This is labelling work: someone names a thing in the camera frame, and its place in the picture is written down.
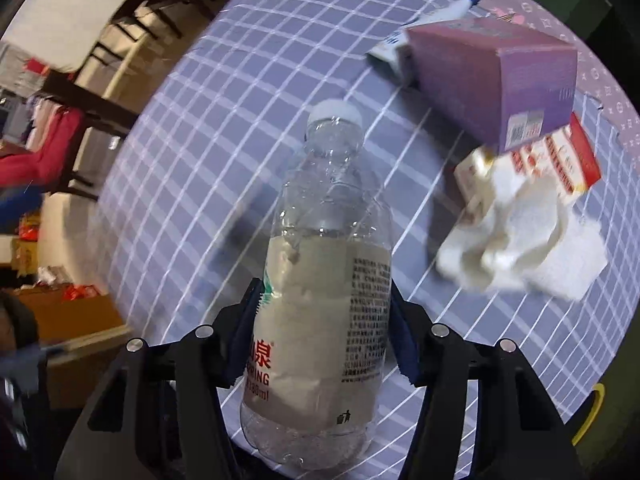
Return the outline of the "clear plastic water bottle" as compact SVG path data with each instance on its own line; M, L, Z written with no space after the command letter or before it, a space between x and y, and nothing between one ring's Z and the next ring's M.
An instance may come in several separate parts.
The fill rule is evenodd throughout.
M355 105L310 112L274 211L240 408L274 462L340 466L370 443L387 348L393 220Z

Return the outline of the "white paper towel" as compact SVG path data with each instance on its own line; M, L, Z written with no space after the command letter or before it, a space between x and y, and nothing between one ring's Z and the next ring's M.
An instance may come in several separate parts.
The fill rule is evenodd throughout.
M476 189L439 247L437 271L470 292L582 300L608 265L600 224L579 219L550 176L529 179L496 160L471 181Z

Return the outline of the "red white carton box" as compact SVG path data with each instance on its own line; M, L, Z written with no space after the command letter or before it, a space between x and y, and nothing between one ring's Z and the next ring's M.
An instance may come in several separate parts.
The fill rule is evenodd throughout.
M457 164L454 178L468 215L477 222L539 178L551 179L560 200L574 204L601 179L601 170L582 124L571 114L566 126L510 153L477 148Z

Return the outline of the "purple holographic box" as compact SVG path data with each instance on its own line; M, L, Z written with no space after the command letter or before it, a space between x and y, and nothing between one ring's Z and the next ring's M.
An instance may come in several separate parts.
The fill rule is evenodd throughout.
M498 154L570 122L577 49L496 18L451 22L414 55L428 104Z

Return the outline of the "white blue sachet wrapper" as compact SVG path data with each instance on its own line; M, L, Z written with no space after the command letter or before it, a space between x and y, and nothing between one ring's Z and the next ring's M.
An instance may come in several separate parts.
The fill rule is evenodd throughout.
M482 0L454 0L444 8L416 14L408 23L375 44L367 55L385 64L402 84L411 84L416 74L414 55L422 52L451 22L457 23Z

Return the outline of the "yellow rimmed trash bin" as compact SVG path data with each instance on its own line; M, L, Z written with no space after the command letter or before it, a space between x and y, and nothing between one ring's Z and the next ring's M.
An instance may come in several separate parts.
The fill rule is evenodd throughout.
M598 417L605 399L605 393L605 385L603 385L602 382L595 384L589 396L585 398L585 401L580 404L578 410L565 424L567 430L570 432L574 446L578 445L580 440L585 437Z

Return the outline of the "cardboard box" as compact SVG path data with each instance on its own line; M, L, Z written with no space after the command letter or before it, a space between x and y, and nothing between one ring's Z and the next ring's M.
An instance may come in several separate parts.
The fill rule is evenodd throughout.
M107 367L131 337L111 297L67 300L60 288L14 292L35 315L40 342L63 352L48 361L51 408L82 408Z

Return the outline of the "blue checkered tablecloth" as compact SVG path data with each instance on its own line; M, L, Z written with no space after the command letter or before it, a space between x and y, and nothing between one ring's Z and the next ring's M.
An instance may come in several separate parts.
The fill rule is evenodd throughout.
M527 26L560 32L538 4L509 1ZM462 292L433 259L460 214L452 170L473 141L367 59L399 25L452 2L229 1L150 99L93 218L96 270L140 336L181 338L262 274L283 170L308 113L345 99L360 110L364 147L392 207L402 296L465 338L513 339L560 414L580 407L639 300L639 176L620 143L638 134L639 118L612 82L606 104L594 92L574 101L602 171L576 208L600 222L608 246L608 266L584 300Z

